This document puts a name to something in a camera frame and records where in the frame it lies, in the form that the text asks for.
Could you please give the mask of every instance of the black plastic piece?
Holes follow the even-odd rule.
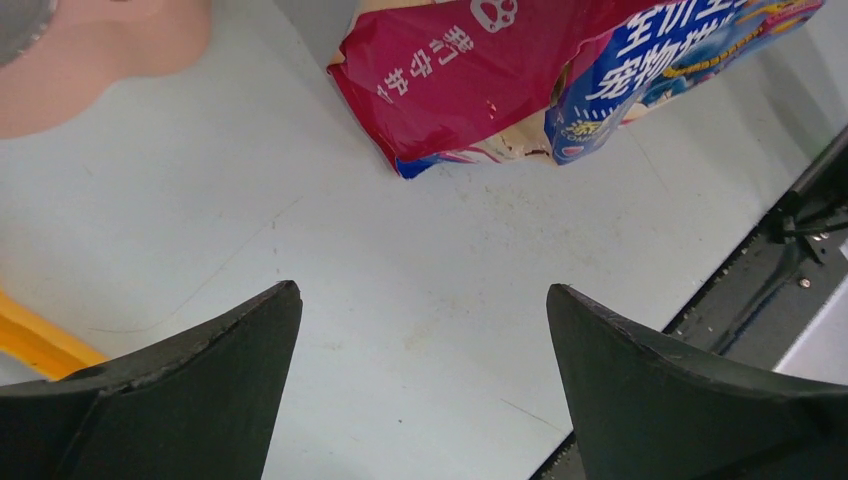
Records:
[[[588,479],[848,474],[848,388],[703,352],[569,287],[548,315]]]
[[[808,235],[848,221],[846,205],[848,128],[798,178],[664,332],[698,348],[723,351],[727,358],[747,365],[772,368],[848,272],[848,261],[839,252],[848,237],[846,232],[833,233],[827,239]],[[799,247],[800,257],[796,255]],[[787,276],[791,270],[795,275]],[[811,288],[799,286],[805,278]],[[762,301],[752,302],[754,297]],[[582,480],[585,475],[579,457],[572,433],[532,479]]]
[[[9,479],[259,479],[300,326],[292,282],[59,382],[0,388]]]

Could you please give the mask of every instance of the yellow object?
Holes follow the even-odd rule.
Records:
[[[50,380],[108,359],[0,292],[0,350]]]
[[[692,74],[692,73],[696,73],[696,72],[706,70],[708,68],[713,68],[716,65],[718,65],[719,63],[727,60],[727,57],[738,52],[740,48],[742,48],[745,45],[754,41],[754,39],[759,37],[764,31],[765,31],[765,27],[761,26],[761,27],[757,28],[756,30],[751,32],[750,35],[743,38],[742,40],[739,40],[739,42],[737,42],[736,45],[730,47],[727,51],[725,51],[721,55],[714,57],[710,60],[705,60],[703,62],[696,63],[695,65],[692,65],[692,66],[689,66],[689,67],[686,67],[686,68],[668,67],[663,72],[663,76],[666,77],[666,78],[681,77],[683,75],[689,75],[689,74]]]

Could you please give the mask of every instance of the paw print logo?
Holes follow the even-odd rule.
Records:
[[[497,33],[515,23],[518,0],[471,0],[471,12],[489,33]]]

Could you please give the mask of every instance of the red plastic bag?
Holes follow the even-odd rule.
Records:
[[[673,2],[455,0],[365,13],[329,72],[398,169],[544,111],[613,29],[663,3]]]

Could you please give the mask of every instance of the black metal frame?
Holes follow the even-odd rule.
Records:
[[[707,353],[570,287],[551,287],[547,307],[593,480],[831,479],[848,471],[848,386]]]
[[[690,345],[773,368],[848,275],[848,129],[799,177],[663,331]],[[531,480],[585,479],[572,433]]]

